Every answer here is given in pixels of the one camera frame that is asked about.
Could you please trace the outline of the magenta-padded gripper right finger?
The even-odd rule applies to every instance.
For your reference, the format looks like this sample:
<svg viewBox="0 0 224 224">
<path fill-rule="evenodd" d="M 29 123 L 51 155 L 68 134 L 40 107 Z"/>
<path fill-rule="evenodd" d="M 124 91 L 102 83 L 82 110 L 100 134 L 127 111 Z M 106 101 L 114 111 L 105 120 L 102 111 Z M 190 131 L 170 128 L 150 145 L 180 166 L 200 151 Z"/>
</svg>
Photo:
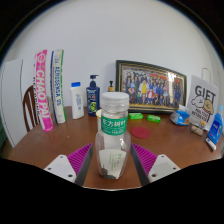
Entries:
<svg viewBox="0 0 224 224">
<path fill-rule="evenodd" d="M 142 186 L 180 170 L 165 154 L 156 155 L 136 144 L 131 146 L 131 155 Z"/>
</svg>

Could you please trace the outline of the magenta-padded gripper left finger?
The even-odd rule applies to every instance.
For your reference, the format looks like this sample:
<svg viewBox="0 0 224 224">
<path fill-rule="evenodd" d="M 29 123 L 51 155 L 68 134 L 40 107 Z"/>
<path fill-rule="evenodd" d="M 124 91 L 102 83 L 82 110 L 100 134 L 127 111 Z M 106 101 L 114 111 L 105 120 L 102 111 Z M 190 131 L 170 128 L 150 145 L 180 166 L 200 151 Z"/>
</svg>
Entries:
<svg viewBox="0 0 224 224">
<path fill-rule="evenodd" d="M 93 145 L 88 144 L 69 155 L 57 156 L 44 170 L 82 186 L 93 155 Z"/>
</svg>

